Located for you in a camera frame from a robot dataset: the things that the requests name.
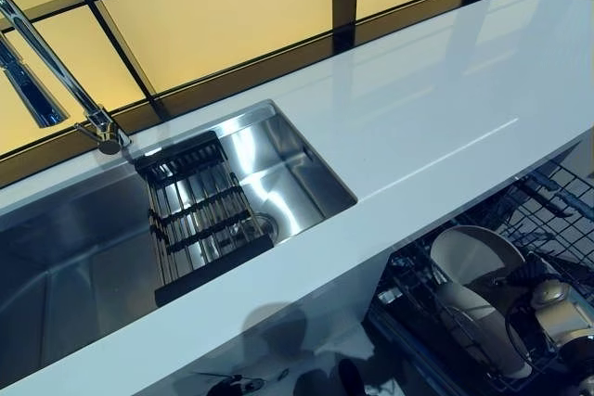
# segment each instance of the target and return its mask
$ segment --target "kitchen sink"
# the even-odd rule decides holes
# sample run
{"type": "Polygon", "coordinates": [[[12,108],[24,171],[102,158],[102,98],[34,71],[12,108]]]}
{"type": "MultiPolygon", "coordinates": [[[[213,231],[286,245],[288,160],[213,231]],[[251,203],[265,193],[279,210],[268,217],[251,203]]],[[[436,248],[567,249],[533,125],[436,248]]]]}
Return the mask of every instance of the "kitchen sink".
{"type": "MultiPolygon", "coordinates": [[[[207,131],[274,245],[356,203],[271,101],[193,134],[207,131]]],[[[0,388],[157,308],[148,210],[147,184],[123,161],[0,216],[0,388]]]]}

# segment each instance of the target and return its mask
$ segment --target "metal frame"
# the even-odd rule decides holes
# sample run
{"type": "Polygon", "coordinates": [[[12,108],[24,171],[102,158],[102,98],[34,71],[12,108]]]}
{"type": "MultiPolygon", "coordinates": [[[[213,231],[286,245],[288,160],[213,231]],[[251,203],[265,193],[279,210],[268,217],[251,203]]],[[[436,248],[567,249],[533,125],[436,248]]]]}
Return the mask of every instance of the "metal frame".
{"type": "MultiPolygon", "coordinates": [[[[138,114],[138,103],[120,109],[122,116],[130,110],[130,119],[127,121],[137,120],[138,116],[144,118],[141,121],[134,121],[132,125],[129,125],[129,128],[124,126],[124,130],[131,133],[146,129],[151,125],[155,125],[155,123],[166,121],[170,117],[211,104],[247,88],[271,81],[324,58],[335,56],[355,46],[382,37],[389,32],[400,30],[475,1],[477,0],[462,0],[460,3],[459,0],[415,0],[403,6],[395,6],[379,12],[372,17],[355,20],[356,0],[332,0],[333,22],[332,30],[329,30],[328,33],[280,48],[273,53],[261,55],[238,66],[184,83],[164,92],[156,92],[151,86],[148,77],[118,31],[107,9],[103,7],[101,0],[59,0],[56,3],[57,9],[52,10],[51,5],[47,4],[28,10],[27,15],[30,16],[31,13],[31,22],[36,22],[79,6],[88,6],[91,9],[101,29],[145,95],[145,99],[140,102],[147,103],[158,118],[155,122],[152,117],[148,117],[146,112],[138,114]]],[[[63,156],[58,154],[56,157],[51,157],[51,161],[45,164],[40,165],[38,162],[30,163],[27,161],[29,157],[39,158],[39,155],[34,156],[33,153],[44,150],[44,141],[51,141],[56,137],[65,137],[70,140],[72,139],[69,137],[70,134],[71,131],[68,130],[58,132],[48,138],[0,154],[0,173],[4,173],[5,167],[3,164],[5,160],[20,155],[24,157],[20,173],[14,173],[13,170],[12,174],[0,175],[3,178],[0,187],[40,172],[61,160],[76,154],[82,154],[88,150],[89,145],[77,142],[74,146],[64,147],[63,156]]]]}

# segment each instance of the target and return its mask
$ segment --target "chrome faucet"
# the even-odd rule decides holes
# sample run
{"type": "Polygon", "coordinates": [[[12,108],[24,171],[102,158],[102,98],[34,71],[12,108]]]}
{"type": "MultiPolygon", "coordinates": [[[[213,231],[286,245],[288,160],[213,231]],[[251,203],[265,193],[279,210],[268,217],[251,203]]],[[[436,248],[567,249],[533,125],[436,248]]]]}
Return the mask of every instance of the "chrome faucet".
{"type": "MultiPolygon", "coordinates": [[[[95,131],[87,130],[78,123],[74,127],[94,139],[99,150],[108,155],[116,154],[122,147],[128,146],[131,143],[128,135],[105,108],[86,93],[17,4],[13,0],[0,0],[0,12],[83,107],[84,116],[95,127],[95,131]]],[[[68,118],[64,108],[22,62],[17,50],[1,32],[0,67],[40,127],[55,125],[68,118]]]]}

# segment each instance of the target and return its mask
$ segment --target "open dishwasher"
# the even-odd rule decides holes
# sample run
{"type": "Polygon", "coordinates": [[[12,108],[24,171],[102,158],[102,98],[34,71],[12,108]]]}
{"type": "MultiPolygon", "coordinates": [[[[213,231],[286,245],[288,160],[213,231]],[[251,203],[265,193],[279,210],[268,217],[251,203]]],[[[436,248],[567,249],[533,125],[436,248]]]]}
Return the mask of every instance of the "open dishwasher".
{"type": "Polygon", "coordinates": [[[594,179],[572,156],[391,255],[363,325],[436,394],[594,395],[594,179]]]}

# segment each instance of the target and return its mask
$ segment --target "dish rack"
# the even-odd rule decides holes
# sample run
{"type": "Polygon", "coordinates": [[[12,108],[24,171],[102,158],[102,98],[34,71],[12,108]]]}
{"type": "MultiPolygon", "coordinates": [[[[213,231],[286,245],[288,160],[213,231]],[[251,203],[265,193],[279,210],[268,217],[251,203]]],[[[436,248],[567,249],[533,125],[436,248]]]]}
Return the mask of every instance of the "dish rack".
{"type": "Polygon", "coordinates": [[[148,220],[162,287],[159,306],[271,249],[215,132],[135,164],[148,188],[148,220]]]}
{"type": "MultiPolygon", "coordinates": [[[[418,315],[433,323],[419,328],[421,331],[444,326],[442,317],[449,310],[436,295],[438,284],[433,272],[439,271],[448,277],[431,259],[430,248],[439,234],[456,225],[491,229],[508,239],[524,257],[531,252],[537,253],[590,303],[594,300],[594,187],[551,160],[391,256],[377,296],[384,305],[407,299],[406,304],[414,309],[414,313],[402,317],[414,320],[414,324],[406,327],[414,329],[414,325],[422,325],[423,322],[415,318],[418,315]]],[[[556,349],[538,329],[515,325],[519,319],[513,317],[517,315],[512,314],[511,321],[528,349],[533,372],[522,379],[504,377],[483,351],[486,364],[479,366],[475,362],[474,371],[478,370],[481,379],[496,392],[514,393],[526,389],[559,364],[556,349]]],[[[481,345],[472,334],[454,314],[450,317],[468,338],[465,348],[480,351],[481,345]]]]}

